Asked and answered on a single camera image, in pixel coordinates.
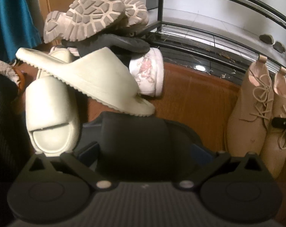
white floor tile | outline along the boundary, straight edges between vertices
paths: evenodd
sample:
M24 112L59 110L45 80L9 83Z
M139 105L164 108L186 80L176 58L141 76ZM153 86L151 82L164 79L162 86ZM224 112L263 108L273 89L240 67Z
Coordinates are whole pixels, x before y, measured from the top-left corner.
M153 9L149 11L149 24L157 21L158 17L158 9ZM230 39L235 40L236 42L242 43L246 46L249 46L253 49L256 49L262 54L265 54L283 66L286 67L286 55L280 54L276 50L273 49L272 45L267 45L261 42L256 34L253 34L243 28L239 28L235 25L228 24L226 22L222 22L217 19L213 19L207 16L202 16L200 14L189 13L185 11L175 10L175 9L163 9L163 21L172 22L176 24L187 25L195 28L199 28L202 30L206 30ZM213 45L213 40L211 36L207 36L204 34L199 34L198 32L194 32L191 30L182 30L179 28L167 27L167 31L170 35L175 35L179 37L195 40L198 42L205 43L207 45ZM235 46L232 43L225 42L219 39L216 39L216 47L221 48L223 50L233 52L235 54L240 54L246 59L250 59L254 61L257 58L257 55L254 52L246 50L240 46Z
M201 32L198 32L198 31L189 30L187 35L190 36L190 37L197 37L197 38L204 39L204 40L207 40L207 41L210 41L210 42L214 42L214 39L213 39L212 35L201 33Z

white slide sandal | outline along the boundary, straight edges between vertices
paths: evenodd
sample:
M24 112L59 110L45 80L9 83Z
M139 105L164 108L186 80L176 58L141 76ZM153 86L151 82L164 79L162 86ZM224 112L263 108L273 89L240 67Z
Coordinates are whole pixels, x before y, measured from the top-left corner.
M138 94L138 84L128 68L107 47L70 64L26 48L20 48L16 57L118 111L136 116L149 116L155 112L154 105Z
M51 56L61 63L71 63L67 49L57 49ZM39 70L37 78L26 88L26 126L37 153L59 156L76 146L80 122L73 89Z

circular pad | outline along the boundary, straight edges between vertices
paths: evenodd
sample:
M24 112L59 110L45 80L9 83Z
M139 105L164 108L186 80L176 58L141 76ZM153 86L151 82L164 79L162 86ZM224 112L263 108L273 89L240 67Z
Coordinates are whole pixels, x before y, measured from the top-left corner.
M200 190L205 207L215 215L237 223L258 223L274 217L281 204L281 193L273 181L228 173L209 179Z
M9 207L17 218L52 223L70 218L85 206L90 190L83 180L64 173L32 173L35 176L28 182L15 182L8 192Z

black slipper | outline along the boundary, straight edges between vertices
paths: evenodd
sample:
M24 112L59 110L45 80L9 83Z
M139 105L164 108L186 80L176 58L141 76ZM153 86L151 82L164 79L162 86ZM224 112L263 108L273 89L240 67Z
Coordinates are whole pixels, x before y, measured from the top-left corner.
M100 34L76 42L62 40L61 43L66 47L77 48L80 57L108 47L127 67L132 53L146 54L150 50L149 44L142 39L120 37L114 34Z

black clip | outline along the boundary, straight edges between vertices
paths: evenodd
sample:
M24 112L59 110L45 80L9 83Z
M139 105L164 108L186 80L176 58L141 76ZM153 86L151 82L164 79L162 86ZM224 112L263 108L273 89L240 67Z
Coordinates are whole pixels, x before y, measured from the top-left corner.
M274 128L286 129L286 118L275 117L272 119L272 126Z

